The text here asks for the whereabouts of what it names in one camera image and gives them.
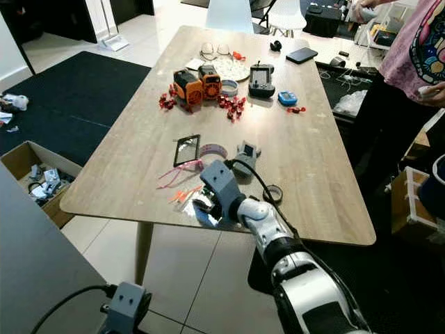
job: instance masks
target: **person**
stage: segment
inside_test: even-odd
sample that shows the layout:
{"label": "person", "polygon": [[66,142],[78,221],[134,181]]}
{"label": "person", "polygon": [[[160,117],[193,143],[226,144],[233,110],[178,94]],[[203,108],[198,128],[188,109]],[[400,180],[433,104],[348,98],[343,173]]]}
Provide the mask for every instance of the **person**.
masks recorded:
{"label": "person", "polygon": [[[363,0],[375,8],[394,0]],[[424,124],[445,107],[445,1],[419,0],[394,40],[364,98],[352,129],[348,156],[356,168],[374,144],[358,183],[363,195],[396,170]],[[429,86],[423,96],[418,89]]]}

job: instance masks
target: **blue device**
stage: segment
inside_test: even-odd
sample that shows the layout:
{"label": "blue device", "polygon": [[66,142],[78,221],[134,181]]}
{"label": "blue device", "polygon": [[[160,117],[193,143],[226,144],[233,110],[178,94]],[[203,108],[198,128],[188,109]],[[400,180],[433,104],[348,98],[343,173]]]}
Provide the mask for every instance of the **blue device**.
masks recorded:
{"label": "blue device", "polygon": [[283,106],[293,106],[297,103],[298,99],[295,94],[285,90],[278,93],[278,101],[280,101]]}

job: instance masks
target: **white tile floor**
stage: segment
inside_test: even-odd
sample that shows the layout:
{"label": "white tile floor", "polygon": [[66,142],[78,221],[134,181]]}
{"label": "white tile floor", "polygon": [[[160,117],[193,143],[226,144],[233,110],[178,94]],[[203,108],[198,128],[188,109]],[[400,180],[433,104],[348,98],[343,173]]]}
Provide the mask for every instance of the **white tile floor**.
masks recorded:
{"label": "white tile floor", "polygon": [[[204,26],[207,13],[178,0],[157,0],[155,7],[156,16],[141,15],[120,25],[130,45],[119,52],[47,33],[24,49],[36,72],[80,51],[153,67],[177,29]],[[348,67],[356,61],[380,63],[373,55],[363,57],[365,48],[350,40],[300,37],[318,52],[317,61],[329,63],[346,51]],[[62,232],[107,281],[133,280],[136,223],[78,216]],[[247,234],[156,225],[144,280],[153,299],[141,329],[151,334],[282,333],[272,297],[247,284],[253,251]]]}

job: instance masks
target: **white chair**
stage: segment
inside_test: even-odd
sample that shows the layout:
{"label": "white chair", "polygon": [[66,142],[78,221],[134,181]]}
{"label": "white chair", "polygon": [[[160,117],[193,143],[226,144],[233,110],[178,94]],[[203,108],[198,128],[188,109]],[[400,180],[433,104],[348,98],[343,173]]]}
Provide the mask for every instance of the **white chair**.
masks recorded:
{"label": "white chair", "polygon": [[249,0],[210,0],[206,27],[253,33]]}
{"label": "white chair", "polygon": [[269,24],[273,35],[279,30],[286,37],[293,37],[293,31],[306,27],[306,20],[301,15],[300,0],[277,0],[269,12]]}

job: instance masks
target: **wooden table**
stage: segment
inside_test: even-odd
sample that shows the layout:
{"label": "wooden table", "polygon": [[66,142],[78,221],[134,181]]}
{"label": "wooden table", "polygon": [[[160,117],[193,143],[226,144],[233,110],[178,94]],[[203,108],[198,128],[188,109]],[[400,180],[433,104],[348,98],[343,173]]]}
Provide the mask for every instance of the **wooden table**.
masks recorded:
{"label": "wooden table", "polygon": [[[181,27],[156,66],[91,156],[60,206],[73,214],[118,218],[138,223],[136,282],[142,283],[154,223],[205,228],[195,217],[175,210],[169,199],[177,190],[201,184],[198,174],[173,189],[156,190],[168,180],[175,139],[201,134],[201,144],[218,143],[229,157],[246,140],[261,147],[257,171],[268,184],[284,191],[282,211],[304,239],[370,245],[375,233],[326,98],[314,61],[286,61],[304,40],[282,38],[281,53],[272,52],[275,38],[228,31]],[[159,96],[172,83],[173,71],[199,57],[203,42],[227,43],[247,56],[246,65],[261,60],[275,66],[276,91],[291,90],[307,111],[287,113],[277,101],[248,97],[240,121],[232,124],[215,102],[188,114],[176,106],[160,111]],[[248,81],[238,96],[247,96]],[[240,185],[247,195],[261,197],[258,182]]]}

